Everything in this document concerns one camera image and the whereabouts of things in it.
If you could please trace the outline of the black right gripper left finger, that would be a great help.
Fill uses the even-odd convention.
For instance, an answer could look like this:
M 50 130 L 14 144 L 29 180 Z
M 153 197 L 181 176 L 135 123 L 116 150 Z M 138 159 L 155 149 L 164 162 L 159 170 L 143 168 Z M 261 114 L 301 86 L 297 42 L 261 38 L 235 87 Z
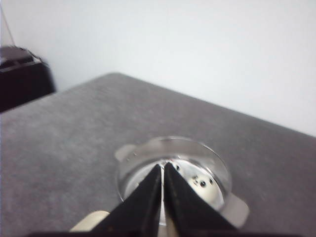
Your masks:
M 39 232 L 30 237 L 156 237 L 161 208 L 161 167 L 155 165 L 129 197 L 90 231 Z

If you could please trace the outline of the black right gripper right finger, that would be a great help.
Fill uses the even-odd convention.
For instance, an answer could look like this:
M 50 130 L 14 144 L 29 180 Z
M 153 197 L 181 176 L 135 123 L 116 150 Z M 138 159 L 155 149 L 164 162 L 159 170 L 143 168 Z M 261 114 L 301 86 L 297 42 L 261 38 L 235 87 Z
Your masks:
M 181 237 L 296 237 L 297 234 L 243 232 L 208 205 L 171 163 L 164 166 L 164 204 Z

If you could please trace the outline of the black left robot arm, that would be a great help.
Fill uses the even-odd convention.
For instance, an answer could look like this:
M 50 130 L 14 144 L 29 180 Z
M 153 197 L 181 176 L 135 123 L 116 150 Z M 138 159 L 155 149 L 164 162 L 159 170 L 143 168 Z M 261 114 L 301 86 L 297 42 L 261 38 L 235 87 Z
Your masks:
M 27 49 L 0 48 L 0 111 L 56 92 L 47 63 Z

